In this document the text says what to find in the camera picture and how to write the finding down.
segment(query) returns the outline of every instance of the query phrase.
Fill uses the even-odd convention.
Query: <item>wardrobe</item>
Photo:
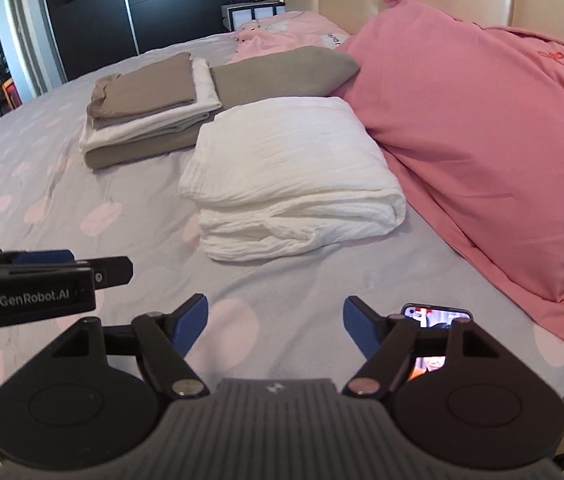
[[[68,80],[137,54],[223,31],[227,0],[46,0]]]

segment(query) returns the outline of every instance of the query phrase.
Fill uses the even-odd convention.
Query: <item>smartphone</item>
[[[468,310],[420,303],[407,303],[402,307],[402,313],[406,317],[415,319],[422,328],[448,329],[451,326],[451,322],[458,317],[473,320],[473,316]],[[409,380],[439,370],[444,366],[445,360],[446,357],[444,356],[418,357]]]

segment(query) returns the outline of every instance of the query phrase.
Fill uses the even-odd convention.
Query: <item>bed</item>
[[[564,38],[564,0],[423,0],[484,25],[533,28]],[[350,33],[379,0],[287,0]],[[220,264],[202,250],[193,203],[178,195],[192,150],[93,173],[78,140],[96,79],[178,52],[226,63],[233,36],[143,54],[68,83],[0,120],[0,248],[68,248],[79,258],[125,254],[136,273],[97,293],[95,315],[125,324],[206,294],[209,324],[187,361],[213,388],[225,377],[331,378],[340,388],[363,362],[342,325],[357,295],[382,314],[409,302],[470,310],[476,321],[564,395],[564,342],[534,324],[409,207],[393,233],[301,256]],[[0,330],[0,384],[78,317]],[[111,364],[136,373],[128,359]]]

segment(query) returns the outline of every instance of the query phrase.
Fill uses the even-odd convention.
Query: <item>pink pillow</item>
[[[231,62],[301,46],[336,48],[349,38],[344,30],[325,17],[300,10],[245,23],[235,35],[239,42],[238,53]]]
[[[385,2],[337,94],[431,227],[564,340],[564,44]]]

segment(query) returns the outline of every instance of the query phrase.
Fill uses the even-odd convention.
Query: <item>white towel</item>
[[[385,235],[406,200],[380,148],[337,97],[238,106],[202,126],[180,179],[214,260],[289,256]]]
[[[95,129],[92,119],[87,117],[80,138],[80,150],[84,153],[102,146],[146,139],[166,132],[182,131],[191,124],[206,119],[209,112],[220,108],[222,103],[217,96],[216,86],[206,60],[194,59],[192,66],[196,102],[100,129]]]

